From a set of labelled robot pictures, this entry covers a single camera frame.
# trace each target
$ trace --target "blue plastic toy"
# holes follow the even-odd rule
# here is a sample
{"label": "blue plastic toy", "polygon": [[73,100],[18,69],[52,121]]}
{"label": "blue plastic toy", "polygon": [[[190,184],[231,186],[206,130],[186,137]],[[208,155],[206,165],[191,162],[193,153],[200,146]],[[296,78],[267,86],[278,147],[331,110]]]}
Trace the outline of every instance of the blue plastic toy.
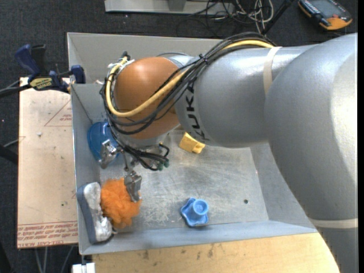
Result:
{"label": "blue plastic toy", "polygon": [[209,205],[203,199],[191,197],[187,203],[181,207],[180,211],[188,226],[205,225],[209,221],[207,216]]}
{"label": "blue plastic toy", "polygon": [[89,143],[90,150],[97,161],[101,160],[101,145],[108,139],[110,139],[110,142],[114,147],[118,146],[111,134],[110,126],[107,121],[96,122],[88,130],[87,141]]}

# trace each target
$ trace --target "gray bin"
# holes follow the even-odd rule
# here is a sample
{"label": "gray bin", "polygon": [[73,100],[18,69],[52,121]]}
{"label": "gray bin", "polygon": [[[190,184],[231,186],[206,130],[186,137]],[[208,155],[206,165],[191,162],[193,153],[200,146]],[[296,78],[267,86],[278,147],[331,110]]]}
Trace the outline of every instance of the gray bin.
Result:
{"label": "gray bin", "polygon": [[[118,160],[101,169],[86,138],[91,125],[106,118],[98,93],[101,85],[96,81],[104,80],[107,66],[116,62],[123,51],[133,59],[164,52],[196,56],[217,42],[68,33],[69,66],[80,64],[86,73],[86,84],[72,85],[71,92],[76,188],[125,175],[124,166]],[[171,148],[169,168],[152,172],[136,167],[143,177],[143,202],[131,227],[106,243],[92,245],[82,211],[77,207],[80,254],[316,232],[279,173],[268,144],[239,149],[206,146],[201,154],[190,154],[178,147],[183,134],[184,130],[176,129],[166,138],[165,144]],[[208,202],[207,225],[190,228],[185,224],[180,208],[190,197]]]}

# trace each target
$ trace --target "yellow cable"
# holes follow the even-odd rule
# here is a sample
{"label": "yellow cable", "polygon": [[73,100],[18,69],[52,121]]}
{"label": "yellow cable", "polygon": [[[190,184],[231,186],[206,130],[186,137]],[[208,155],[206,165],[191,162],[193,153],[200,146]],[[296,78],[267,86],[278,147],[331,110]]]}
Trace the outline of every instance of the yellow cable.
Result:
{"label": "yellow cable", "polygon": [[[273,47],[273,45],[262,42],[260,40],[243,40],[241,42],[236,42],[236,43],[229,44],[226,47],[224,47],[223,49],[229,49],[229,48],[237,47],[237,46],[258,46],[258,47],[264,47],[264,48],[272,48]],[[147,101],[145,101],[144,103],[142,103],[141,105],[139,105],[135,109],[127,111],[127,112],[119,112],[114,108],[114,106],[113,106],[113,104],[111,102],[111,97],[110,97],[111,80],[110,80],[110,77],[113,75],[114,72],[116,72],[116,70],[121,65],[124,65],[126,62],[127,62],[126,57],[124,57],[123,60],[120,63],[118,63],[116,66],[114,66],[114,68],[111,69],[109,78],[107,78],[106,86],[105,86],[106,103],[107,103],[107,106],[108,106],[109,110],[111,111],[112,114],[116,115],[117,117],[122,117],[122,118],[132,117],[132,116],[136,115],[137,113],[143,111],[148,106],[150,106],[154,101],[156,101],[160,96],[162,96],[163,93],[165,93],[170,88],[173,88],[179,82],[179,80],[182,78],[184,73],[186,72],[186,71],[184,71],[184,72],[176,75],[175,77],[173,77],[173,79],[168,84],[166,84],[161,90],[156,92],[152,97],[150,97]]]}

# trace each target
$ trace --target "white tape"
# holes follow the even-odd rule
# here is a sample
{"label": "white tape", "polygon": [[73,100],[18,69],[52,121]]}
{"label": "white tape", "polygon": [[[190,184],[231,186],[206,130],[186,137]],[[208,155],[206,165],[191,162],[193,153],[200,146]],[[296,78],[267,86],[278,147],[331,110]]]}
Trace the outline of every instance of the white tape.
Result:
{"label": "white tape", "polygon": [[320,228],[329,228],[329,229],[354,229],[358,227],[358,219],[352,218],[350,220],[313,220],[312,218],[308,218],[310,222],[318,226]]}
{"label": "white tape", "polygon": [[267,54],[266,61],[264,62],[263,66],[263,83],[264,83],[264,92],[267,94],[269,87],[272,85],[273,78],[272,78],[272,66],[273,66],[273,59],[275,54],[281,47],[274,47],[271,48]]}

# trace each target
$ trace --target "blue clamp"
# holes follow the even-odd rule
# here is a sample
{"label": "blue clamp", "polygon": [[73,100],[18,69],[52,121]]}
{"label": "blue clamp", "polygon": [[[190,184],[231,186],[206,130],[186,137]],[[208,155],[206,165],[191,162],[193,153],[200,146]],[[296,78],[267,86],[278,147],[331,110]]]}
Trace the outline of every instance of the blue clamp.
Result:
{"label": "blue clamp", "polygon": [[78,84],[85,83],[85,73],[80,65],[74,65],[71,70],[62,74],[55,71],[45,70],[44,54],[46,52],[45,45],[37,45],[31,47],[29,44],[22,46],[15,53],[15,58],[19,65],[30,72],[28,77],[28,85],[35,90],[58,90],[69,93],[69,84],[63,81],[63,75],[74,75]]}
{"label": "blue clamp", "polygon": [[187,203],[180,209],[181,215],[186,220],[188,226],[205,225],[209,221],[207,212],[209,211],[208,203],[203,199],[191,197]]}

